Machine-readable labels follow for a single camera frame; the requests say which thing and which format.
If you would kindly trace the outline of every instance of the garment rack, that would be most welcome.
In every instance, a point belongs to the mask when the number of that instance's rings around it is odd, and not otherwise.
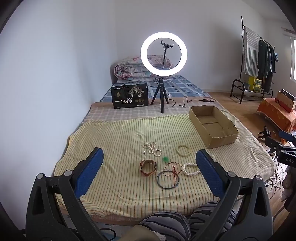
[[[242,34],[241,34],[241,36],[242,36],[242,66],[241,66],[241,72],[240,72],[240,75],[239,75],[239,80],[235,79],[233,81],[232,88],[231,88],[231,93],[230,93],[230,97],[233,96],[233,97],[237,98],[239,100],[239,103],[240,104],[242,103],[242,101],[261,101],[262,99],[264,99],[264,95],[271,96],[271,98],[274,95],[274,92],[273,92],[272,89],[270,89],[271,90],[271,93],[270,92],[266,92],[264,90],[261,90],[260,92],[247,90],[245,88],[245,86],[244,86],[244,83],[241,81],[241,78],[242,78],[242,67],[243,67],[243,64],[244,64],[244,27],[245,27],[245,25],[244,25],[244,22],[243,22],[243,19],[242,19]],[[267,43],[269,46],[271,46],[275,50],[275,47],[274,46],[272,46],[271,44],[269,44],[267,41],[265,41],[259,35],[258,35],[258,37],[261,40],[263,40],[265,43]],[[241,95],[234,95],[233,94],[234,87],[242,91]],[[257,96],[254,96],[254,95],[245,95],[245,92],[255,93],[255,94],[257,94]]]

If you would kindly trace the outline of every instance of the orange tablecloth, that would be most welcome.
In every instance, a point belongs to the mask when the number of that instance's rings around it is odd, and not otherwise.
[[[269,117],[281,130],[291,133],[296,129],[296,111],[288,113],[283,107],[274,101],[274,98],[263,99],[257,112]]]

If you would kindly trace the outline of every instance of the black tripod stand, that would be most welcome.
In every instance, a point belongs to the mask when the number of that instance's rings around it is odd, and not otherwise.
[[[165,43],[163,43],[163,41],[161,41],[160,44],[163,45],[163,48],[165,49],[165,52],[164,52],[164,55],[163,55],[163,67],[164,67],[166,51],[169,48],[172,48],[174,45],[165,44]],[[159,90],[160,90],[160,107],[161,107],[161,113],[163,114],[165,112],[164,111],[163,96],[165,96],[165,99],[167,101],[167,104],[169,104],[169,102],[168,102],[168,95],[166,93],[166,90],[165,90],[165,87],[164,87],[164,84],[163,84],[163,78],[159,78],[158,87],[157,87],[157,89],[155,91],[155,94],[154,94],[154,97],[153,97],[153,99],[151,101],[151,104],[154,103],[154,100],[155,100],[155,98],[156,98]]]

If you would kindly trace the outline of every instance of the ring light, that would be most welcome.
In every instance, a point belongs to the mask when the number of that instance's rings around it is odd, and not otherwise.
[[[160,38],[168,38],[171,39],[173,41],[175,41],[181,50],[181,60],[180,62],[177,64],[176,67],[174,67],[173,69],[168,69],[168,70],[161,70],[161,69],[156,69],[155,67],[153,67],[148,58],[147,58],[147,51],[148,51],[148,47],[150,46],[150,44]],[[143,62],[143,65],[153,74],[156,74],[158,76],[170,76],[170,75],[174,75],[176,73],[178,73],[185,65],[186,61],[187,61],[187,48],[184,44],[184,42],[177,36],[168,32],[159,32],[159,33],[155,33],[151,36],[149,36],[143,43],[142,48],[141,48],[141,59]]]

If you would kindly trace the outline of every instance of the window frame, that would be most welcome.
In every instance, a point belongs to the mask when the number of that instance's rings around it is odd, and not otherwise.
[[[291,46],[292,46],[292,69],[291,69],[291,80],[296,82],[296,37],[291,37]]]

